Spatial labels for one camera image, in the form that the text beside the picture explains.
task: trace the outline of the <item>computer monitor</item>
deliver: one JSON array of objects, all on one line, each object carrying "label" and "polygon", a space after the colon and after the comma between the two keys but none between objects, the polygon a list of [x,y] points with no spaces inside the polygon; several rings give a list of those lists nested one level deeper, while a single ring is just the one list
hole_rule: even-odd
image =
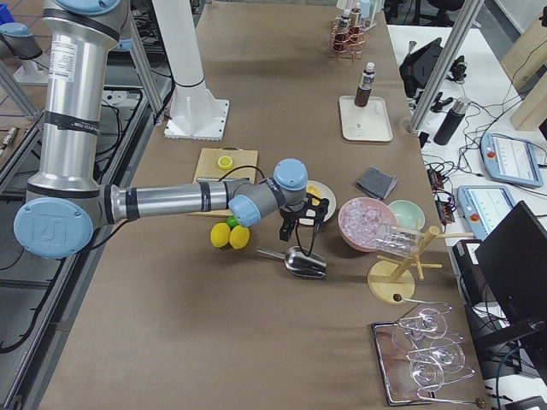
[{"label": "computer monitor", "polygon": [[[547,383],[547,231],[530,208],[518,202],[475,253],[509,321],[508,328],[483,338],[489,343],[520,340]],[[475,342],[478,350],[488,348]]]}]

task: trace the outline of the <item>round wooden base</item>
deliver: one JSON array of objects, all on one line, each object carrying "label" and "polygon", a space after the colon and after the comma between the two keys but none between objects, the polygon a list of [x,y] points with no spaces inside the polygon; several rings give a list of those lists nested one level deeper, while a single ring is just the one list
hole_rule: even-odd
[{"label": "round wooden base", "polygon": [[391,283],[389,277],[397,265],[388,261],[380,261],[373,265],[368,272],[368,287],[381,301],[399,305],[404,302],[395,302],[393,295],[398,293],[402,297],[411,298],[415,291],[414,277],[410,271],[404,271],[396,283]]}]

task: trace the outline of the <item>white plate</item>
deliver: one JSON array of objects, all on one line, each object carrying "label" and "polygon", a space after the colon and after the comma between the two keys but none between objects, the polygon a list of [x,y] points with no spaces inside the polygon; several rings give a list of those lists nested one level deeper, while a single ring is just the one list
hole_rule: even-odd
[{"label": "white plate", "polygon": [[[328,199],[328,210],[326,211],[325,216],[325,222],[327,222],[334,215],[334,211],[336,210],[336,198],[331,189],[325,184],[317,181],[308,181],[308,186],[310,185],[314,186],[321,193],[321,198]],[[314,211],[309,210],[306,215],[314,216]],[[314,220],[300,218],[300,225],[312,226],[313,224]]]}]

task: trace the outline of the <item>aluminum frame pole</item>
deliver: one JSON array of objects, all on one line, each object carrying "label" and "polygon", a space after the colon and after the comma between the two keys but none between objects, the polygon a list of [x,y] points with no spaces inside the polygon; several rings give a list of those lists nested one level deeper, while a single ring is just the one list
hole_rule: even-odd
[{"label": "aluminum frame pole", "polygon": [[140,82],[143,84],[144,93],[146,94],[150,106],[152,107],[152,112],[154,115],[157,115],[156,125],[162,123],[164,118],[164,113],[161,112],[163,108],[163,100],[160,96],[160,92],[157,89],[156,81],[152,76],[152,68],[148,58],[146,57],[146,52],[144,51],[143,44],[141,43],[140,36],[138,35],[137,25],[131,13],[129,13],[129,29],[131,31],[132,38],[132,47],[129,50],[133,64],[137,69],[137,75],[140,78]]},{"label": "aluminum frame pole", "polygon": [[446,40],[446,45],[437,60],[437,64],[435,64],[431,77],[427,81],[426,88],[416,106],[414,115],[410,119],[409,131],[413,134],[418,132],[424,122],[429,108],[438,93],[438,89],[446,78],[446,74],[449,72],[456,53],[462,46],[463,40],[467,36],[469,28],[475,21],[475,17],[477,17],[483,3],[484,0],[466,0],[463,4],[462,10],[460,10],[454,27],[450,32],[450,36]]},{"label": "aluminum frame pole", "polygon": [[23,114],[33,120],[40,116],[40,110],[32,103],[25,90],[15,80],[3,62],[0,61],[0,86],[13,98]]}]

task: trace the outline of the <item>small yellow piece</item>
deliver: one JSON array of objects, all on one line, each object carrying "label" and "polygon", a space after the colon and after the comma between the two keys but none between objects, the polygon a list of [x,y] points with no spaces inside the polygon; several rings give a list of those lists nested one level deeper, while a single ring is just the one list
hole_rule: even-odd
[{"label": "small yellow piece", "polygon": [[220,222],[213,226],[210,233],[211,244],[215,248],[226,246],[230,240],[230,226],[226,222]]},{"label": "small yellow piece", "polygon": [[228,171],[233,168],[233,159],[231,156],[223,155],[219,158],[216,164],[221,170]]},{"label": "small yellow piece", "polygon": [[241,225],[235,226],[230,233],[230,244],[234,249],[243,249],[247,246],[250,239],[249,228],[245,228]]},{"label": "small yellow piece", "polygon": [[[320,191],[317,188],[315,188],[313,185],[308,185],[308,187],[306,188],[306,192],[308,192],[311,195],[315,195],[318,198],[321,198]],[[312,199],[311,203],[312,205],[319,205],[319,201],[317,201],[316,199]]]}]

